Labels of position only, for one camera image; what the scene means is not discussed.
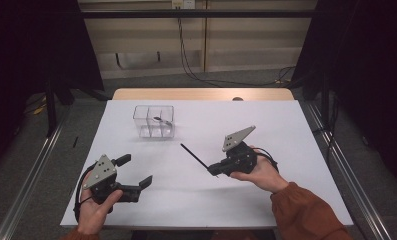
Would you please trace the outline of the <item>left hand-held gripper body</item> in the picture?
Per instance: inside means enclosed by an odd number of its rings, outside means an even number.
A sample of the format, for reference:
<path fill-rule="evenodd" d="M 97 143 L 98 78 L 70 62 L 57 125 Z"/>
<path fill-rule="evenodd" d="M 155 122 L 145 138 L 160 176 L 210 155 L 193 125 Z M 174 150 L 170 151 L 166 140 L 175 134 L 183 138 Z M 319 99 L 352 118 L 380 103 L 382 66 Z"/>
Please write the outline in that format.
<path fill-rule="evenodd" d="M 140 187 L 122 185 L 116 181 L 117 166 L 114 165 L 114 160 L 110 159 L 107 155 L 102 155 L 93 166 L 91 174 L 83 185 L 83 188 L 91 191 L 92 199 L 98 204 L 102 204 L 116 190 L 123 192 L 119 202 L 138 202 Z"/>

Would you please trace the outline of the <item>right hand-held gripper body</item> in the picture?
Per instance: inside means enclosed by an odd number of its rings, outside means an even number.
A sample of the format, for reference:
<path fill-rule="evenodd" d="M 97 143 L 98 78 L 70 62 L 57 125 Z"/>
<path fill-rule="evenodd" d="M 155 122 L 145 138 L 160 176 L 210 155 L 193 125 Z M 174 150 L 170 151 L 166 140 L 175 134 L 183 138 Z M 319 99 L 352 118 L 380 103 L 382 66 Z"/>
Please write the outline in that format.
<path fill-rule="evenodd" d="M 226 158 L 221 160 L 227 163 L 232 172 L 242 172 L 249 174 L 257 164 L 257 155 L 244 139 L 255 129 L 255 126 L 244 128 L 225 136 L 222 151 L 226 153 Z"/>

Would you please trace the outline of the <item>long thin black pencil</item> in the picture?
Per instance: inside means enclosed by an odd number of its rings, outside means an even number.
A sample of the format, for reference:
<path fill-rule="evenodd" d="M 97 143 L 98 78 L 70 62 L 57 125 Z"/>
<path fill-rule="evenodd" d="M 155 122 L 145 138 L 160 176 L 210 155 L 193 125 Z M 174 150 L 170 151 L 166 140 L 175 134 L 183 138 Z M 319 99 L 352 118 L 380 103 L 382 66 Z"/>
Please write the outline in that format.
<path fill-rule="evenodd" d="M 195 160 L 197 160 L 207 171 L 208 171 L 208 166 L 201 160 L 199 159 L 189 148 L 186 147 L 183 143 L 180 143 L 180 146 L 187 151 Z"/>

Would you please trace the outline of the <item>clear plastic organizer box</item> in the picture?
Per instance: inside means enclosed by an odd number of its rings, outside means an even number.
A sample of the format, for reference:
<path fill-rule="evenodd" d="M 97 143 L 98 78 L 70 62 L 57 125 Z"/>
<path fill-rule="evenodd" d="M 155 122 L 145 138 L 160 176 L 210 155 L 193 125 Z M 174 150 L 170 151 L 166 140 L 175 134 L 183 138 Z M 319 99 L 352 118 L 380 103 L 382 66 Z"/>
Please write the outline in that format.
<path fill-rule="evenodd" d="M 156 116 L 170 121 L 173 126 L 154 121 Z M 175 135 L 174 107 L 171 105 L 137 105 L 133 121 L 142 138 L 173 138 Z"/>

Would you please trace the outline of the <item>person's right hand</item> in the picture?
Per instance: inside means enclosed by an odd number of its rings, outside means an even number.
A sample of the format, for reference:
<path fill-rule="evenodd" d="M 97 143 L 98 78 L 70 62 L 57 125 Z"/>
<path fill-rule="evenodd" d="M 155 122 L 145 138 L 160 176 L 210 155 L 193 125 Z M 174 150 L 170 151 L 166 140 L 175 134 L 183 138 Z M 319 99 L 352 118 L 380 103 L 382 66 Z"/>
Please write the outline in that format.
<path fill-rule="evenodd" d="M 257 165 L 253 171 L 249 174 L 232 172 L 230 177 L 239 181 L 252 182 L 257 187 L 271 193 L 278 193 L 285 189 L 289 185 L 289 182 L 278 173 L 265 156 L 261 155 L 259 149 L 256 149 L 254 146 L 251 146 L 251 148 L 257 152 Z"/>

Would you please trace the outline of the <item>person's left hand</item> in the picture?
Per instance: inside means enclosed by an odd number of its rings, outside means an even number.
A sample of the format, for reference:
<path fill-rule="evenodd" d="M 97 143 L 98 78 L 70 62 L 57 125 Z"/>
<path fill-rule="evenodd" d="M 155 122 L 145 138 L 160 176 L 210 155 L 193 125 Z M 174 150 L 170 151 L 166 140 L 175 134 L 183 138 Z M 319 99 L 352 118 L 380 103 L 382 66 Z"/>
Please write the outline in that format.
<path fill-rule="evenodd" d="M 98 234 L 105 223 L 110 208 L 121 198 L 123 192 L 112 192 L 102 204 L 97 204 L 92 199 L 89 189 L 81 192 L 81 206 L 77 231 L 84 235 Z"/>

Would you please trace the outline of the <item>white table sheet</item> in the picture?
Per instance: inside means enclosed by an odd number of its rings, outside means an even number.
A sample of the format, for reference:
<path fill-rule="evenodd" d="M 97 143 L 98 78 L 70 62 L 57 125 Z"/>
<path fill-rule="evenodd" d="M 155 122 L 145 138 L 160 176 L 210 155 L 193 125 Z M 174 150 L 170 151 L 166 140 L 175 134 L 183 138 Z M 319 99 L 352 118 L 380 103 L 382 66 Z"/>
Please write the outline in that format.
<path fill-rule="evenodd" d="M 90 152 L 132 159 L 118 170 L 122 184 L 153 182 L 136 203 L 118 203 L 108 228 L 222 229 L 269 228 L 276 224 L 269 193 L 224 174 L 212 176 L 180 143 L 207 166 L 224 158 L 226 135 L 254 125 L 246 143 L 268 151 L 281 175 L 324 199 L 344 225 L 352 220 L 296 101 L 173 101 L 175 135 L 142 138 L 133 121 L 134 100 L 107 103 Z"/>

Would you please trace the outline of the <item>wooden table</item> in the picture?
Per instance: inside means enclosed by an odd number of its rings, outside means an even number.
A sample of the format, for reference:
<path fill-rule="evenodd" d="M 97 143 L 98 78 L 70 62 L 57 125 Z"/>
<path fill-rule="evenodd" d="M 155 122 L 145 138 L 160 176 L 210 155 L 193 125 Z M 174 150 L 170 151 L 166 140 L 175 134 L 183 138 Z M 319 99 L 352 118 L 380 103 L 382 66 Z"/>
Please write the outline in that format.
<path fill-rule="evenodd" d="M 286 88 L 120 88 L 114 100 L 226 100 L 241 97 L 249 101 L 288 101 Z"/>

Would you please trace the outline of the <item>black metal stand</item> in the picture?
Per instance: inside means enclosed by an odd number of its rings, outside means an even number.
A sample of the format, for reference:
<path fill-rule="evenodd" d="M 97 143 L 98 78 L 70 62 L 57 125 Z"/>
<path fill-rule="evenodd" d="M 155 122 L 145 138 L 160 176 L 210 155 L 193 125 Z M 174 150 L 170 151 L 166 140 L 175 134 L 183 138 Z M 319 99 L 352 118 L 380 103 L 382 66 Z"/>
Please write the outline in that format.
<path fill-rule="evenodd" d="M 54 92 L 52 88 L 52 81 L 50 79 L 46 81 L 46 108 L 47 108 L 47 116 L 48 116 L 47 136 L 50 137 L 54 133 L 57 127 Z"/>
<path fill-rule="evenodd" d="M 323 85 L 321 90 L 321 117 L 325 129 L 329 129 L 329 79 L 323 73 Z"/>

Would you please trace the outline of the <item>dark curtain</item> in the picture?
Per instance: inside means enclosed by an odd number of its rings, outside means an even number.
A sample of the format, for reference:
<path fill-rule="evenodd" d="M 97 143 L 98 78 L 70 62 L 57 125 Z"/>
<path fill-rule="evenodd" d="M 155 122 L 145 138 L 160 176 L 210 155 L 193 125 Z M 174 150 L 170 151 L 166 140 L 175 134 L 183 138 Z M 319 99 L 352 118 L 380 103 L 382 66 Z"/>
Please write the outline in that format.
<path fill-rule="evenodd" d="M 397 178 L 397 0 L 317 0 L 292 82 L 334 91 Z"/>
<path fill-rule="evenodd" d="M 78 0 L 0 0 L 0 155 L 47 82 L 101 90 Z"/>

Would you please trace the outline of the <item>aluminium floor rail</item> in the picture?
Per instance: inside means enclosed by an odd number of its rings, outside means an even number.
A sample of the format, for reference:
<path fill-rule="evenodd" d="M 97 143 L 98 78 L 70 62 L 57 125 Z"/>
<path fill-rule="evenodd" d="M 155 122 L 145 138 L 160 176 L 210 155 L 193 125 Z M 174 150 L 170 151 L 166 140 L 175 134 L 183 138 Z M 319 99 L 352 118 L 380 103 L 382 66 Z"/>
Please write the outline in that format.
<path fill-rule="evenodd" d="M 62 110 L 62 113 L 59 116 L 59 122 L 51 131 L 51 134 L 45 139 L 41 151 L 36 157 L 27 178 L 20 187 L 14 202 L 3 219 L 3 222 L 0 224 L 0 240 L 12 239 L 15 229 L 31 198 L 32 192 L 37 185 L 38 179 L 58 141 L 63 125 L 66 122 L 70 111 L 71 106 L 65 107 Z"/>
<path fill-rule="evenodd" d="M 335 140 L 334 134 L 328 129 L 327 124 L 323 122 L 322 113 L 314 103 L 308 103 L 307 109 L 312 121 L 317 126 L 317 136 L 322 137 L 326 144 L 325 162 L 328 169 L 332 170 L 332 163 L 336 164 L 374 239 L 392 240 L 384 221 L 361 186 L 340 145 Z"/>

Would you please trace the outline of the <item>black horizontal frame bar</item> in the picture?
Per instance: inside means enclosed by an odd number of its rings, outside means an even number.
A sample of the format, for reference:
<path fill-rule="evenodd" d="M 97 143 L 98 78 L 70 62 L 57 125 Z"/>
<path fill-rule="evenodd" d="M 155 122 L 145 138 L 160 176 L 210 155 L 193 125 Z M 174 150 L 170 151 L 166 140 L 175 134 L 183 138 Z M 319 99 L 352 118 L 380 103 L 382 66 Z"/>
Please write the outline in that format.
<path fill-rule="evenodd" d="M 87 10 L 84 18 L 312 18 L 314 10 Z"/>

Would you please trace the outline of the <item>white wall socket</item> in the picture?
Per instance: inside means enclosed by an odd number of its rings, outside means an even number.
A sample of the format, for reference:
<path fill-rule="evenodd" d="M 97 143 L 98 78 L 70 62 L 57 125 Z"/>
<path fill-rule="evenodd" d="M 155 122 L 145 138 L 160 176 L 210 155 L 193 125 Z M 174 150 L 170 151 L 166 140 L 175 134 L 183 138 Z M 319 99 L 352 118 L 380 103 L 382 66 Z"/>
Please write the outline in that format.
<path fill-rule="evenodd" d="M 196 7 L 195 0 L 171 0 L 173 9 L 194 9 Z"/>

